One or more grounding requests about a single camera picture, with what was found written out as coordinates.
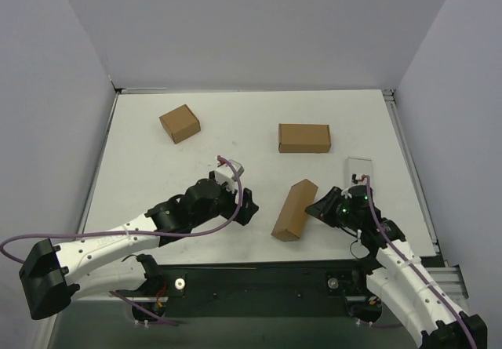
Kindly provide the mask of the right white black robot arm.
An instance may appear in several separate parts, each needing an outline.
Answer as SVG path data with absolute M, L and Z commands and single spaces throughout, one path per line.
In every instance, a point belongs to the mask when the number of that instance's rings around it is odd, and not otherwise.
M 392 312 L 418 348 L 488 346 L 482 318 L 468 314 L 442 290 L 398 225 L 375 206 L 369 183 L 333 187 L 305 212 L 350 231 L 368 250 L 358 262 L 363 287 Z

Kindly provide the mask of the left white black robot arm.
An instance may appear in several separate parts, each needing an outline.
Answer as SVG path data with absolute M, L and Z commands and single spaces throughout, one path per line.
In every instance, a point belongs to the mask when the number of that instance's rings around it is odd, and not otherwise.
M 82 288 L 82 278 L 121 257 L 166 245 L 190 234 L 205 222 L 222 216 L 242 226 L 259 207 L 248 188 L 230 191 L 227 184 L 201 179 L 185 193 L 159 203 L 123 229 L 103 237 L 54 245 L 36 243 L 20 269 L 20 280 L 34 320 L 48 318 L 66 308 Z

